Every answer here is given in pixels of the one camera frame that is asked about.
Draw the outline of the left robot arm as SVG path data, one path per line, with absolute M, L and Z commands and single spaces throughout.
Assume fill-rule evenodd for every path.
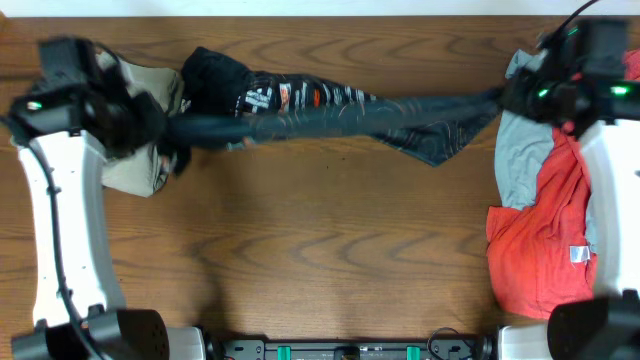
M 34 329 L 12 339 L 17 359 L 203 359 L 196 327 L 170 328 L 131 309 L 115 275 L 103 204 L 108 153 L 154 141 L 165 116 L 148 92 L 131 94 L 95 45 L 57 37 L 38 46 L 41 80 L 4 118 L 27 177 L 37 251 Z

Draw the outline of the black patterned cycling jersey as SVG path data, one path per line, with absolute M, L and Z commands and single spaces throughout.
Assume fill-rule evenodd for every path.
M 184 62 L 182 113 L 166 138 L 178 147 L 232 150 L 248 143 L 369 136 L 436 167 L 500 113 L 498 89 L 462 96 L 383 98 L 310 74 L 254 71 L 204 47 Z

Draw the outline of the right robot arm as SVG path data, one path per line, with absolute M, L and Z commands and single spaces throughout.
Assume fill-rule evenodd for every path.
M 572 123 L 599 245 L 593 299 L 557 306 L 545 324 L 502 328 L 500 359 L 639 356 L 639 85 L 624 78 L 627 29 L 617 18 L 566 21 L 541 41 L 540 67 L 517 71 L 503 90 L 506 110 Z

